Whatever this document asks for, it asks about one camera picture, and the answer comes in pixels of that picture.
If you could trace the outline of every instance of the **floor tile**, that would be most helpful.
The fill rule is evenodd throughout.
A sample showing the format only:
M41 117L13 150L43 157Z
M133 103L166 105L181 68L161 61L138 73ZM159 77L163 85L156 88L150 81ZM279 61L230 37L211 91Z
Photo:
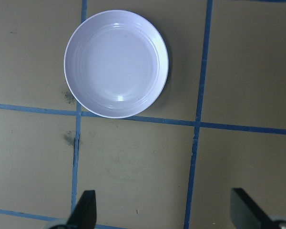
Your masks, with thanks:
M0 209L68 217L75 117L0 110Z
M230 189L243 188L268 214L286 218L286 135L202 128L191 229L234 229Z
M149 20L163 36L170 73L159 98L138 115L194 120L198 93L206 1L90 0L87 17L105 10L129 10Z
M75 110L64 77L81 0L0 1L0 103Z
M95 189L97 224L182 228L193 128L82 118L78 194Z
M0 214L0 229L43 229L45 221Z
M202 120L286 128L286 3L214 1Z

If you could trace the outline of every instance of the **blue tape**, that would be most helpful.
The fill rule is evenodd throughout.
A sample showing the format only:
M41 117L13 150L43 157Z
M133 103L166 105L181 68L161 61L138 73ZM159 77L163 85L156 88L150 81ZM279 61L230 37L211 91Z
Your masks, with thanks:
M87 0L82 0L82 13L81 13L81 23L83 23L87 18Z
M244 125L229 125L229 124L217 124L217 123L200 123L201 127L222 129L222 130L236 130L236 131L246 131L255 133L265 133L265 134L278 134L286 135L286 129L276 129L276 128L265 128L257 126L244 126Z
M42 109L42 108L37 108L37 107L26 107L26 106L8 105L8 104L0 104L0 109L32 112L32 113L40 113L40 114L76 116L76 111Z
M195 118L195 121L199 124L201 121L201 112L202 112L202 105L203 105L203 99L204 99L204 83L205 83L205 73L206 73L207 58L208 58L208 49L209 49L212 4L213 4L213 1L208 0L207 5L206 5L206 16L205 16L205 26L204 26L204 44L203 44L203 51L202 51L200 80L199 80L196 118ZM189 173L189 183L187 187L187 196L186 196L184 229L188 229L189 224L190 224L199 131L200 131L200 126L195 127L193 145L192 145L192 157L191 157L191 166L190 166L190 173Z
M81 23L83 23L86 20L86 15L87 15L87 0L82 0ZM82 121L82 105L78 101L76 101L76 124L75 124L74 155L73 155L73 167L72 167L71 212L74 211L76 206L78 152L79 152L79 141L81 134L81 121Z
M7 210L2 210L2 209L0 209L0 214L29 218L29 219L37 219L37 220L43 220L43 221L53 221L53 220L57 219L57 218L53 218L53 217L39 216L39 215L16 212L16 211L7 211Z
M112 227L112 226L96 224L95 229L126 229L126 228L117 228L117 227Z
M16 211L8 211L8 210L2 210L2 209L0 209L0 214L8 215L8 216L23 217L23 218L28 218L28 219L36 219L36 220L42 220L42 221L54 221L58 219L54 217L40 216L40 215L34 215L34 214L28 214L28 213L16 212ZM117 228L117 227L97 224L95 225L95 229L125 229L125 228Z
M100 117L92 112L82 111L83 117ZM167 118L153 118L153 117L144 117L144 116L131 116L128 118L122 118L121 120L131 120L138 122L148 122L148 123L161 123L161 124L172 124L172 125L186 125L186 126L197 126L197 122L185 121L185 120L175 120Z

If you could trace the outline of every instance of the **white dish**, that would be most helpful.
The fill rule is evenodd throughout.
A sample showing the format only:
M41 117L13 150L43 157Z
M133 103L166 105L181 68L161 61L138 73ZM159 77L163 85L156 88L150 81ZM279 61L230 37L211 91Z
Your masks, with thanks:
M74 97L108 118L136 115L161 93L168 54L158 30L124 10L93 15L71 36L64 71Z

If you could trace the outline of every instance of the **smudge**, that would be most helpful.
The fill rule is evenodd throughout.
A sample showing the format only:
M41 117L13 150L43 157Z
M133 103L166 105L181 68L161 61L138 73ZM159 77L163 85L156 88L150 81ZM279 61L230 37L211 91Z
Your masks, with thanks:
M66 92L63 92L64 94L64 97L65 97L65 101L68 103L68 104L75 104L75 98L74 96L72 95L72 93L70 91L66 91Z
M18 34L19 31L18 31L18 29L15 29L15 30L10 31L10 33L11 33L11 34Z
M74 131L68 131L63 135L63 139L67 142L69 146L74 146L74 138L75 138L75 132Z

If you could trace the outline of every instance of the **plate center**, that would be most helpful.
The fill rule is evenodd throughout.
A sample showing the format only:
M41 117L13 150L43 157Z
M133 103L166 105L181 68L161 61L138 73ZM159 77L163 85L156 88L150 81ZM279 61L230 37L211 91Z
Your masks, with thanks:
M142 98L157 76L157 54L136 27L99 30L86 43L83 55L90 90L111 101Z

